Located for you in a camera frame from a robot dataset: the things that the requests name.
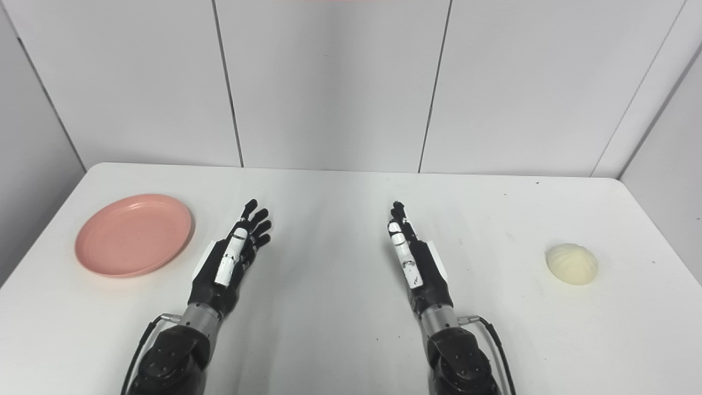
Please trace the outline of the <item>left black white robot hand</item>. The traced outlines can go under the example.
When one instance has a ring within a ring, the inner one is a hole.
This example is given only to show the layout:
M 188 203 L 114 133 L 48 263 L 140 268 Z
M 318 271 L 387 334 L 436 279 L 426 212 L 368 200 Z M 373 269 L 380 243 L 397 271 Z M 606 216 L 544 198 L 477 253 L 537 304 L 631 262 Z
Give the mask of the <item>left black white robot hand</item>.
M 244 275 L 258 251 L 271 241 L 269 215 L 258 200 L 249 200 L 228 235 L 208 245 L 196 265 L 189 304 L 210 308 L 219 319 L 233 311 Z

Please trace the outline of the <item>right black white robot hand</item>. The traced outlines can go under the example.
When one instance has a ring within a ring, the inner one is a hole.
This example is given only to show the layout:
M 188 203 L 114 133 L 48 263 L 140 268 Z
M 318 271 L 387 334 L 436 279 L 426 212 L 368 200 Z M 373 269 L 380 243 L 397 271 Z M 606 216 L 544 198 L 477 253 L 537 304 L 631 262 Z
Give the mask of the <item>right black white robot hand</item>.
M 410 306 L 419 317 L 432 307 L 453 307 L 448 283 L 429 244 L 418 238 L 400 201 L 389 210 L 388 235 L 409 288 Z

